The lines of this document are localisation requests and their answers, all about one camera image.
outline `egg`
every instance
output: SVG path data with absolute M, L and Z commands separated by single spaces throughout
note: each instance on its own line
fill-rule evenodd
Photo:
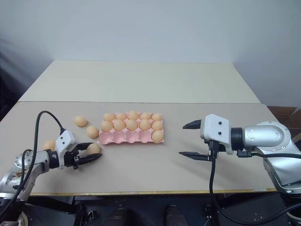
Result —
M 46 141 L 43 146 L 42 146 L 43 150 L 48 150 L 50 149 L 52 152 L 55 151 L 55 140 L 48 140 Z
M 87 124 L 87 120 L 85 119 L 85 117 L 79 115 L 73 118 L 73 122 L 79 127 L 85 126 Z
M 127 114 L 125 113 L 117 113 L 116 114 L 116 119 L 119 119 L 119 120 L 125 120 L 127 118 Z
M 151 123 L 147 119 L 142 119 L 140 124 L 139 124 L 139 127 L 143 131 L 147 131 L 148 129 L 151 128 Z
M 147 112 L 143 112 L 140 115 L 140 119 L 151 119 L 151 114 L 147 113 Z
M 98 133 L 99 133 L 99 130 L 95 126 L 88 126 L 87 127 L 87 135 L 89 137 L 91 137 L 92 139 L 98 137 Z
M 151 139 L 155 142 L 155 143 L 159 143 L 160 141 L 163 140 L 164 137 L 164 133 L 162 130 L 158 130 L 152 133 Z
M 127 120 L 126 125 L 129 131 L 134 131 L 135 129 L 138 128 L 138 123 L 132 119 Z
M 132 119 L 132 120 L 136 120 L 136 119 L 139 118 L 139 114 L 135 111 L 130 111 L 129 113 L 127 113 L 127 118 Z
M 106 113 L 103 115 L 103 120 L 104 121 L 113 121 L 115 119 L 114 114 Z
M 163 122 L 162 121 L 154 121 L 151 127 L 153 130 L 162 130 Z
M 126 127 L 126 124 L 124 123 L 124 121 L 119 120 L 119 119 L 115 120 L 113 125 L 114 125 L 114 129 L 119 132 L 122 131 Z
M 100 128 L 103 132 L 108 133 L 111 129 L 113 129 L 113 123 L 111 121 L 103 121 Z
M 97 144 L 90 144 L 87 148 L 87 155 L 89 154 L 99 154 L 100 153 L 100 146 Z
M 162 116 L 159 113 L 155 113 L 151 116 L 151 119 L 153 119 L 154 121 L 161 121 L 162 120 Z

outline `egg carton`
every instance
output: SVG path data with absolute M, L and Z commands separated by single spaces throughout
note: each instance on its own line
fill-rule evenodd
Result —
M 135 120 L 138 125 L 141 121 L 140 118 Z M 148 120 L 152 126 L 152 123 L 154 122 L 153 119 L 149 119 Z M 99 140 L 97 141 L 99 144 L 103 144 L 103 145 L 107 145 L 109 143 L 116 143 L 116 144 L 120 144 L 123 142 L 127 142 L 127 143 L 134 143 L 134 142 L 142 142 L 142 143 L 148 143 L 148 142 L 153 142 L 155 143 L 152 139 L 152 133 L 154 132 L 154 130 L 151 128 L 148 129 L 147 131 L 143 131 L 142 129 L 140 129 L 139 127 L 137 129 L 135 129 L 134 131 L 130 131 L 128 130 L 126 127 L 122 130 L 122 131 L 117 131 L 115 129 L 111 129 L 108 133 L 103 132 L 102 130 L 99 131 Z

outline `floor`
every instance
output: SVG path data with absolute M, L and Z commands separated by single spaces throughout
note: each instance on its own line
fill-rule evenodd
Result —
M 233 201 L 229 196 L 227 202 Z M 72 197 L 59 197 L 61 201 L 71 203 Z M 143 196 L 107 196 L 107 197 L 76 197 L 77 202 L 84 204 L 88 211 L 96 210 L 99 218 L 89 222 L 89 226 L 101 226 L 105 218 L 117 208 L 132 210 L 139 216 L 142 223 L 138 226 L 163 226 L 165 210 L 170 205 L 177 205 L 186 217 L 189 226 L 203 226 L 206 222 L 205 206 L 210 203 L 208 195 L 143 195 Z M 226 208 L 229 215 L 240 220 L 255 222 L 271 216 L 284 207 L 278 193 L 267 193 L 239 205 Z M 24 210 L 31 226 L 68 226 L 73 225 L 75 214 L 65 214 L 37 206 L 26 206 Z M 236 226 L 223 216 L 219 216 L 222 226 Z M 286 216 L 266 224 L 266 226 L 288 226 Z

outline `beige table surface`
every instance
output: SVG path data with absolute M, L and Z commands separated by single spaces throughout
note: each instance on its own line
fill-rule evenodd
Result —
M 13 159 L 33 148 L 34 125 L 41 110 L 51 111 L 78 143 L 96 142 L 86 136 L 86 128 L 72 122 L 83 115 L 89 125 L 99 127 L 104 113 L 158 112 L 163 114 L 165 142 L 101 145 L 103 156 L 78 170 L 52 169 L 40 175 L 32 195 L 105 195 L 208 193 L 211 163 L 195 161 L 178 152 L 206 154 L 207 145 L 199 130 L 183 130 L 190 121 L 214 113 L 229 119 L 234 127 L 275 120 L 263 104 L 135 104 L 89 102 L 19 102 L 0 122 L 0 177 Z M 59 129 L 44 115 L 40 121 L 39 149 L 48 139 L 56 139 Z M 220 153 L 214 180 L 216 192 L 252 192 L 274 190 L 258 157 L 239 159 Z
M 19 101 L 260 103 L 233 64 L 55 60 Z

